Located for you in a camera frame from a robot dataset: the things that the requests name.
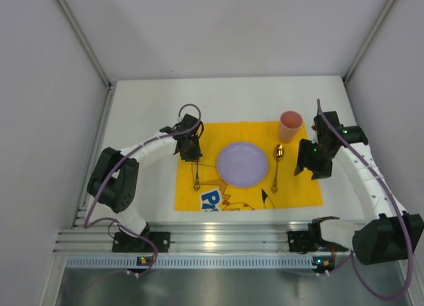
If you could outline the pink plastic cup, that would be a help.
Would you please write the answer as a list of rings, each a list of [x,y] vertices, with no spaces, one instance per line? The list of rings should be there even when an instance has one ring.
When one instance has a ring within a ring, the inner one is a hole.
[[[295,111],[286,111],[282,113],[278,126],[279,141],[283,143],[291,142],[302,125],[303,118],[299,113]]]

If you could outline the yellow Pikachu cloth placemat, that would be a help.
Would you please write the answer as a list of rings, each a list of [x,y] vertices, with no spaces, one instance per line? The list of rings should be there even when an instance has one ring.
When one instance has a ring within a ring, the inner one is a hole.
[[[311,172],[295,176],[299,141],[307,131],[301,127],[294,139],[285,144],[284,158],[278,168],[278,191],[271,192],[276,161],[273,151],[278,140],[277,121],[207,123],[199,140],[202,157],[199,161],[200,189],[193,189],[195,163],[178,162],[174,208],[177,211],[252,211],[321,206],[323,198],[319,183]],[[254,187],[238,188],[224,182],[217,172],[217,156],[229,144],[249,142],[261,148],[268,158],[268,173]]]

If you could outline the gold spoon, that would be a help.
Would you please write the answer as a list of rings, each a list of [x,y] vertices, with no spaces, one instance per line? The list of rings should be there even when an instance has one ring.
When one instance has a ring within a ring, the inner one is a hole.
[[[284,154],[285,154],[284,145],[283,144],[276,145],[273,151],[273,157],[274,157],[274,160],[276,161],[276,169],[275,169],[274,179],[271,186],[272,193],[276,193],[278,191],[278,168],[279,168],[280,161],[284,158]]]

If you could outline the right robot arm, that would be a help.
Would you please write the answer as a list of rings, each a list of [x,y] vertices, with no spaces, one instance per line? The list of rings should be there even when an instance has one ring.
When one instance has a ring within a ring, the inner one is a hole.
[[[368,139],[359,126],[346,127],[337,112],[319,112],[313,119],[313,140],[299,141],[295,175],[304,170],[312,179],[332,175],[333,161],[342,167],[360,202],[366,224],[337,217],[313,219],[309,232],[315,242],[331,242],[352,250],[361,264],[406,260],[423,233],[423,219],[409,214],[393,196],[373,160]]]

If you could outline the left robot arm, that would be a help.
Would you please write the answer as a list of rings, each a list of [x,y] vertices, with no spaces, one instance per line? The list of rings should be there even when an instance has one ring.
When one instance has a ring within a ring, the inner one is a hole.
[[[104,149],[87,184],[93,203],[84,227],[111,221],[129,236],[142,236],[148,223],[133,203],[139,171],[176,154],[183,162],[198,162],[202,157],[199,138],[203,131],[203,122],[186,114],[174,126],[161,128],[144,142],[121,150]]]

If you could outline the purple plastic plate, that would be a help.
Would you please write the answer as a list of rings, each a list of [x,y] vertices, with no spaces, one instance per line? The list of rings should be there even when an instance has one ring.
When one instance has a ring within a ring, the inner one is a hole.
[[[235,142],[220,151],[216,160],[219,177],[238,188],[258,185],[268,173],[268,158],[257,145]]]

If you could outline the iridescent fork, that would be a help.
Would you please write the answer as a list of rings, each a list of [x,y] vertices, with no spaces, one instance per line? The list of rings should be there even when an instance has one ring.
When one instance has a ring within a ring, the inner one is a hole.
[[[195,175],[193,180],[193,189],[195,191],[198,191],[200,189],[200,182],[199,182],[199,161],[197,160],[195,162]]]

